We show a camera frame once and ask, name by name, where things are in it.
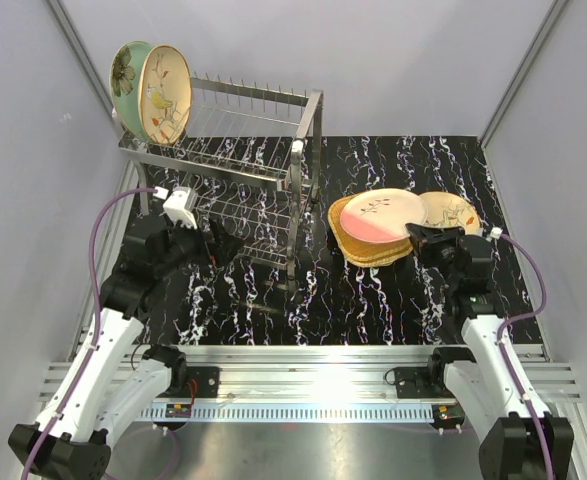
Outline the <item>cream and pink plate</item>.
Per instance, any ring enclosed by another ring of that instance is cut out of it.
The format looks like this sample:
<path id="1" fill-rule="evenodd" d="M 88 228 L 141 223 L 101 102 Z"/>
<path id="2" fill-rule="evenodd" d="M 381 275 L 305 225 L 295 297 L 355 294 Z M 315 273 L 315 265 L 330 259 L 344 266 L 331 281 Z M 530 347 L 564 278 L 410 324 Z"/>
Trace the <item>cream and pink plate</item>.
<path id="1" fill-rule="evenodd" d="M 343 207 L 339 222 L 351 237 L 370 244 L 407 240 L 407 224 L 423 224 L 428 214 L 424 200 L 399 188 L 375 189 L 355 195 Z"/>

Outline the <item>mint green flower plate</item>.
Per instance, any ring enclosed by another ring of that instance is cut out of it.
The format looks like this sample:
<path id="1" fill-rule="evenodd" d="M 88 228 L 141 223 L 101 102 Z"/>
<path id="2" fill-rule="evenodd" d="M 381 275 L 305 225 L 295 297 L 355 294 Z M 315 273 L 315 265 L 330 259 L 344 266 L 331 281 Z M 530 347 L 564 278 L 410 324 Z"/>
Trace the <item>mint green flower plate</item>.
<path id="1" fill-rule="evenodd" d="M 109 88 L 114 109 L 122 125 L 135 137 L 146 141 L 141 124 L 138 96 L 142 67 L 153 45 L 144 41 L 132 41 L 116 53 L 110 68 Z"/>

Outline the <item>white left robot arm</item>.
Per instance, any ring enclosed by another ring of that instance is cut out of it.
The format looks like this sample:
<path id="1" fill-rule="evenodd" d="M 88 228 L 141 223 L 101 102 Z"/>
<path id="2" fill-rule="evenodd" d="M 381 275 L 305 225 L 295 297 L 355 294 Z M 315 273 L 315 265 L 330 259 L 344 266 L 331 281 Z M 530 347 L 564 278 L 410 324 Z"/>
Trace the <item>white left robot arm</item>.
<path id="1" fill-rule="evenodd" d="M 107 391 L 128 346 L 163 298 L 167 278 L 188 265 L 224 267 L 243 248 L 243 240 L 221 222 L 209 225 L 204 234 L 148 216 L 124 236 L 81 352 L 37 419 L 16 425 L 9 436 L 24 478 L 102 478 L 113 447 L 146 406 L 160 395 L 194 389 L 185 355 L 174 346 L 152 345 L 125 382 Z"/>

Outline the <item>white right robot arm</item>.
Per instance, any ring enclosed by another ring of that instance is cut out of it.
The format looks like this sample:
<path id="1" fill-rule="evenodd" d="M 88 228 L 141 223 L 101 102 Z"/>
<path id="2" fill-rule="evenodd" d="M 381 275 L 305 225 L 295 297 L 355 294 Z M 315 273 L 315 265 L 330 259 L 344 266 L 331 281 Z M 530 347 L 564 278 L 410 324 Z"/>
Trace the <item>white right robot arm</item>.
<path id="1" fill-rule="evenodd" d="M 541 399 L 515 352 L 508 328 L 525 315 L 501 318 L 490 287 L 493 245 L 514 239 L 498 227 L 485 237 L 461 227 L 406 229 L 418 261 L 443 276 L 449 325 L 463 342 L 433 351 L 426 385 L 461 406 L 479 441 L 483 478 L 567 478 L 572 426 Z"/>

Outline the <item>wooden plate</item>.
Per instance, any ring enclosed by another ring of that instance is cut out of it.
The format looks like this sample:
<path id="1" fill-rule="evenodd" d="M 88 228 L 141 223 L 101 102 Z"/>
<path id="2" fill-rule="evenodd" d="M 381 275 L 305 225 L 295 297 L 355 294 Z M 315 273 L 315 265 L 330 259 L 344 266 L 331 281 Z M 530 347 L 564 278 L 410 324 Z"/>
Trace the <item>wooden plate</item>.
<path id="1" fill-rule="evenodd" d="M 336 200 L 329 207 L 327 214 L 330 229 L 344 258 L 358 267 L 377 268 L 389 266 L 407 257 L 413 251 L 409 240 L 372 244 L 358 240 L 344 230 L 340 223 L 341 213 L 347 203 L 355 197 L 357 194 Z"/>

